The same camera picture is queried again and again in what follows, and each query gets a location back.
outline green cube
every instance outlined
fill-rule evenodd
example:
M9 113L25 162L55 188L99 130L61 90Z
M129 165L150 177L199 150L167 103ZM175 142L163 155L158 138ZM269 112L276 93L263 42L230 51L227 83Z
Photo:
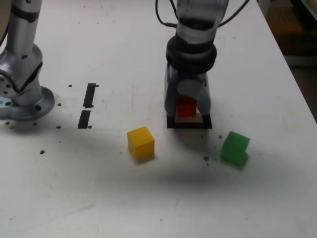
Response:
M236 166L243 166L247 159L250 139L233 131L229 132L221 150L220 158Z

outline table surface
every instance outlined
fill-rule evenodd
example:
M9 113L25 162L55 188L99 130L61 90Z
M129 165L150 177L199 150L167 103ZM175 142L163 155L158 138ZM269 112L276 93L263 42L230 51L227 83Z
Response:
M159 10L175 21L168 1ZM217 32L213 130L166 129L174 32L154 1L43 2L40 82L62 105L37 126L0 125L0 237L317 236L317 125L256 1ZM87 83L92 129L77 129ZM127 132L142 126L156 155L136 165ZM229 131L251 139L243 170L219 159Z

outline yellow cube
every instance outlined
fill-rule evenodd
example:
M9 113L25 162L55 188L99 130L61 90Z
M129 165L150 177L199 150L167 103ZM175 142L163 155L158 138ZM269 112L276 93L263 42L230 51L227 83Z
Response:
M147 127L128 132L128 145L136 160L154 154L154 138Z

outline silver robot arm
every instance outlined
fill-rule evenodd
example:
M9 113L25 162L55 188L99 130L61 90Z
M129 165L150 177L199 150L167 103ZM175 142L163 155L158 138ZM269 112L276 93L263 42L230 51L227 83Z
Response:
M35 120L54 106L53 93L40 86L41 50L34 44L42 0L12 0L7 43L0 55L0 119Z
M203 118L202 128L211 128L211 99L207 71L215 62L213 44L229 0L178 0L176 34L166 49L165 110L167 127L177 128L175 117L180 95L194 98Z

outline cube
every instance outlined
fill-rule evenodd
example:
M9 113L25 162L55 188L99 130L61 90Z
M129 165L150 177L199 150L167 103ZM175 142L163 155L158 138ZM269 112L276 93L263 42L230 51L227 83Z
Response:
M238 167L242 167L247 159L246 150L249 142L249 138L233 131L229 132L223 144L220 158Z
M177 116L190 118L196 116L197 101L194 98L180 95L177 99Z
M128 145L132 155L139 162L154 154L154 138L147 127L128 132Z

